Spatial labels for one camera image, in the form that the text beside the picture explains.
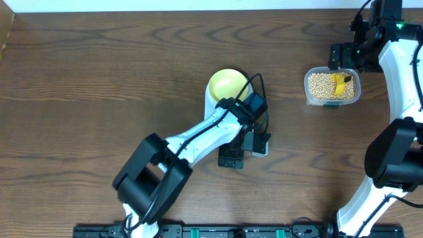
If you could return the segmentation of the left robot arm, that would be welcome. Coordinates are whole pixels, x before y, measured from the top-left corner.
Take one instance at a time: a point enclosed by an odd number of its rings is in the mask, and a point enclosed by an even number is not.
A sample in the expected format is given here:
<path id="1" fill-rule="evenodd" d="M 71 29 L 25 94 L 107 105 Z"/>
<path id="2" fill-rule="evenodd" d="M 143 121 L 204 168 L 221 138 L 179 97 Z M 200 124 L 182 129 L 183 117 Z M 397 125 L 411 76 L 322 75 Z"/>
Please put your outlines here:
<path id="1" fill-rule="evenodd" d="M 242 169 L 244 152 L 266 155 L 270 134 L 256 134 L 256 121 L 268 116 L 264 98 L 221 99 L 211 116 L 177 136 L 147 136 L 116 175 L 112 185 L 123 203 L 125 237 L 154 237 L 158 220 L 174 204 L 193 166 L 218 150 L 218 165 Z"/>

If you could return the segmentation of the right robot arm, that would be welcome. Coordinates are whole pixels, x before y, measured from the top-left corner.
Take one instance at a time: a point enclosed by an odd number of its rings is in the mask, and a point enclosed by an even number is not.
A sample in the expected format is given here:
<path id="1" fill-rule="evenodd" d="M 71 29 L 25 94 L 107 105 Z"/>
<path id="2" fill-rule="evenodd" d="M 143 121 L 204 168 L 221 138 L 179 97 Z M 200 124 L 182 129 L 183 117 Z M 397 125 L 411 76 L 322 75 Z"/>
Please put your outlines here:
<path id="1" fill-rule="evenodd" d="M 422 185 L 422 25 L 402 19 L 401 0 L 366 1 L 369 18 L 357 12 L 353 42 L 333 44 L 328 67 L 383 73 L 390 123 L 367 148 L 365 179 L 351 200 L 325 225 L 322 237 L 367 237 L 396 201 Z"/>

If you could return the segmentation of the yellow plastic bowl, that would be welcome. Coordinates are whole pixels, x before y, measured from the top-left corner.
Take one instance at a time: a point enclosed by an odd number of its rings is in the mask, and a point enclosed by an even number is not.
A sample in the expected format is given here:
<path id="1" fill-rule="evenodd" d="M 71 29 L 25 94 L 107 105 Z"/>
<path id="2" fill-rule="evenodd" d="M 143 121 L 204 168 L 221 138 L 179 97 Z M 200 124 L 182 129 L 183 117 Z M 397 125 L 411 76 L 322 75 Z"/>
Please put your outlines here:
<path id="1" fill-rule="evenodd" d="M 206 87 L 206 95 L 212 102 L 235 98 L 245 86 L 247 78 L 235 69 L 222 69 L 214 73 Z"/>

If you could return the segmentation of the yellow measuring scoop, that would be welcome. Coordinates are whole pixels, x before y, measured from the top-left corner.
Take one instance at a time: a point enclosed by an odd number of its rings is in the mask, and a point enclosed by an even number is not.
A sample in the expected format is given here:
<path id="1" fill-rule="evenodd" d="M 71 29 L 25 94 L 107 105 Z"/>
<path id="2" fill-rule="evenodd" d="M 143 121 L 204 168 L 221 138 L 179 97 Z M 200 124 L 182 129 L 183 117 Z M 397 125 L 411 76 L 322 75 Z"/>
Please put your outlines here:
<path id="1" fill-rule="evenodd" d="M 347 82 L 350 82 L 353 79 L 353 76 L 343 74 L 332 74 L 331 79 L 333 82 L 336 83 L 334 96 L 338 96 L 344 93 Z"/>

